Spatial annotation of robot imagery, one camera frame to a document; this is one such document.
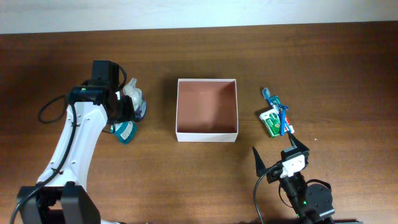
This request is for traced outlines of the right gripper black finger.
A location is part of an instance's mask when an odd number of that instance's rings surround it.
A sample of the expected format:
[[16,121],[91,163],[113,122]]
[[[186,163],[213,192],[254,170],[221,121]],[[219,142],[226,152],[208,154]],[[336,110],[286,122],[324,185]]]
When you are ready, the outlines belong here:
[[267,168],[266,168],[263,160],[261,159],[257,149],[254,146],[252,147],[252,151],[254,154],[254,160],[255,160],[255,165],[256,165],[256,175],[258,177],[262,177],[266,173]]
[[288,132],[288,135],[292,146],[295,146],[301,152],[308,151],[308,147],[300,142],[291,132]]

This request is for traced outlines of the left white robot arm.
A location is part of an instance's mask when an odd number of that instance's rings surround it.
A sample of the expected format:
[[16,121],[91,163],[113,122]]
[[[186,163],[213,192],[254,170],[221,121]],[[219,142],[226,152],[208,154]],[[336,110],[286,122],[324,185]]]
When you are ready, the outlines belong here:
[[129,131],[130,141],[140,117],[132,98],[120,95],[125,70],[109,60],[95,60],[92,75],[64,95],[66,121],[53,156],[34,186],[23,186],[10,217],[14,223],[104,223],[86,191],[96,142],[106,125],[112,134]]

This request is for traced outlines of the pink cardboard box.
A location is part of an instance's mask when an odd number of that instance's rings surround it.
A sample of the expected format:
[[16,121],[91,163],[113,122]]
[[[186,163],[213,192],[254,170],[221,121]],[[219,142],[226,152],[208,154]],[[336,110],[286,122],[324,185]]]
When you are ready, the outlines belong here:
[[238,123],[235,79],[178,79],[177,141],[235,142],[239,133]]

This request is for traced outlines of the purple foam soap pump bottle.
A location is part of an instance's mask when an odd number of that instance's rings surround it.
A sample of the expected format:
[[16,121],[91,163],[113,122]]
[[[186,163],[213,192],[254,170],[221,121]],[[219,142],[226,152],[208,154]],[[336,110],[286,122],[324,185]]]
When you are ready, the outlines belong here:
[[132,99],[135,122],[140,122],[144,119],[147,111],[147,102],[144,99],[144,94],[141,89],[136,86],[137,79],[132,78],[131,81],[124,86],[124,95],[130,96]]

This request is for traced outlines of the blue disposable razor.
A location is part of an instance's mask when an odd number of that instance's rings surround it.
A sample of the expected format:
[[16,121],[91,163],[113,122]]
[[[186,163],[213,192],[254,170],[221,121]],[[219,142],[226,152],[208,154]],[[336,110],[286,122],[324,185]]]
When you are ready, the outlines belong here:
[[279,109],[279,118],[280,118],[280,135],[283,136],[285,134],[285,129],[290,131],[289,125],[286,122],[286,112],[289,109],[288,106],[278,104]]

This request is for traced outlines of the teal mouthwash bottle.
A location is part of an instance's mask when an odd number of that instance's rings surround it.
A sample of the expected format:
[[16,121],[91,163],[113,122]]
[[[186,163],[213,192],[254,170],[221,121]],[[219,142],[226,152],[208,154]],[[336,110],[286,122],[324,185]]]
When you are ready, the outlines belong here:
[[112,125],[110,131],[118,138],[119,142],[129,144],[136,134],[137,126],[135,122],[128,121]]

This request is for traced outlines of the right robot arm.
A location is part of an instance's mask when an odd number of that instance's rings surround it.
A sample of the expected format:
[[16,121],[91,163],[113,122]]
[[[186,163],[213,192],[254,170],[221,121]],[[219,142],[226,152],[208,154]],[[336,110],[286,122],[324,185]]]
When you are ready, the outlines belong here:
[[260,222],[263,222],[257,202],[257,188],[263,179],[279,182],[278,193],[284,192],[299,223],[333,223],[332,188],[319,179],[306,181],[301,171],[308,166],[309,148],[292,133],[288,133],[291,147],[280,152],[281,160],[266,167],[255,147],[252,148],[258,180],[253,190],[253,200]]

